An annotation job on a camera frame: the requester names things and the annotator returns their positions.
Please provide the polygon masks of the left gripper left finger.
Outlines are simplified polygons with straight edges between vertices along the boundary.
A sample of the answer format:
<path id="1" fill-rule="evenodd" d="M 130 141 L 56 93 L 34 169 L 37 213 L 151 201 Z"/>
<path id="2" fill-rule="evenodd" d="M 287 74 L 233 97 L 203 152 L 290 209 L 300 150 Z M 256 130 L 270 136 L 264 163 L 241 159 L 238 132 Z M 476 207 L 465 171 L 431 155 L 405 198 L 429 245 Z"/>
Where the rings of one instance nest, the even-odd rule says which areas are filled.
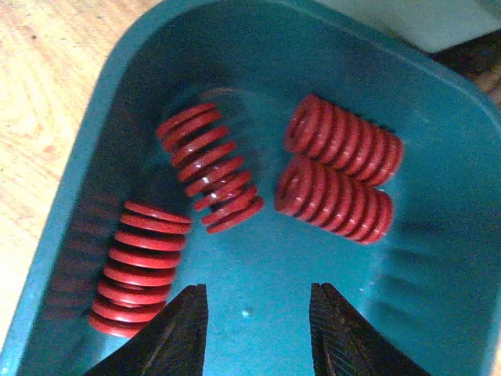
<path id="1" fill-rule="evenodd" d="M 189 285 L 138 334 L 87 375 L 202 375 L 207 338 L 207 290 Z"/>

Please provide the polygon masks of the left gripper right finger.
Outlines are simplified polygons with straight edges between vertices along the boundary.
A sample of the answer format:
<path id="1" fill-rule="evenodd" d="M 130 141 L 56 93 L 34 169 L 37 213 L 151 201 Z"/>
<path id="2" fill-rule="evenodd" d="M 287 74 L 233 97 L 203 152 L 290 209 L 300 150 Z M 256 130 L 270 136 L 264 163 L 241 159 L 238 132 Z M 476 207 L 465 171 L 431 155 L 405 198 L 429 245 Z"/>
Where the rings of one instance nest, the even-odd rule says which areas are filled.
<path id="1" fill-rule="evenodd" d="M 426 375 L 328 283 L 311 286 L 309 323 L 316 375 Z"/>

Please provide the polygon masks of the red spring three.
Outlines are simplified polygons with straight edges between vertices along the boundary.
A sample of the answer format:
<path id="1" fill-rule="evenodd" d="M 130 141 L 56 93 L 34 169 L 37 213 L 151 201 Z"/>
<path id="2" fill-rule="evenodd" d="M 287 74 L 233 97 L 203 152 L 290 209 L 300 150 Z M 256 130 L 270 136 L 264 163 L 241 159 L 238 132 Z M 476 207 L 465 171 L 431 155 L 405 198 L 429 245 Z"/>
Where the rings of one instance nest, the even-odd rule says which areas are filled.
<path id="1" fill-rule="evenodd" d="M 91 327 L 130 338 L 165 307 L 192 223 L 164 208 L 124 202 L 88 315 Z"/>

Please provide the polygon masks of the red spring two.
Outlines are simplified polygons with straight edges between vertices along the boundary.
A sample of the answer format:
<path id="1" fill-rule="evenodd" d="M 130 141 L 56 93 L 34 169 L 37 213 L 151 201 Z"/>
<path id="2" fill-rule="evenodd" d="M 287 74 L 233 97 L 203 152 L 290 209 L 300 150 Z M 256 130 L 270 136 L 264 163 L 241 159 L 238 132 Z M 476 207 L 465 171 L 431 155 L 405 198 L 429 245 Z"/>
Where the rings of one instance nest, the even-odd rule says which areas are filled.
<path id="1" fill-rule="evenodd" d="M 211 209 L 201 219 L 210 234 L 229 230 L 256 215 L 264 206 L 244 157 L 228 138 L 229 127 L 217 125 L 222 115 L 215 103 L 190 107 L 158 125 L 156 137 L 171 155 L 178 180 L 188 197 L 200 195 L 195 211 Z"/>

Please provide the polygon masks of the red spring one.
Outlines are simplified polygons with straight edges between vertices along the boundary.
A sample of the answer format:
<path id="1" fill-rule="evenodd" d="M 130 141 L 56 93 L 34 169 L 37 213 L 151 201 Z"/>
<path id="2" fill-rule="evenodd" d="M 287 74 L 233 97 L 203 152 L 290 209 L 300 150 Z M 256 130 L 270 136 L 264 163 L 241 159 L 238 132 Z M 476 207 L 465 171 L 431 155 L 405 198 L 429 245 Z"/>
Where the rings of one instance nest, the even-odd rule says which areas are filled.
<path id="1" fill-rule="evenodd" d="M 369 186 L 390 180 L 405 153 L 394 134 L 313 93 L 295 108 L 283 145 Z"/>

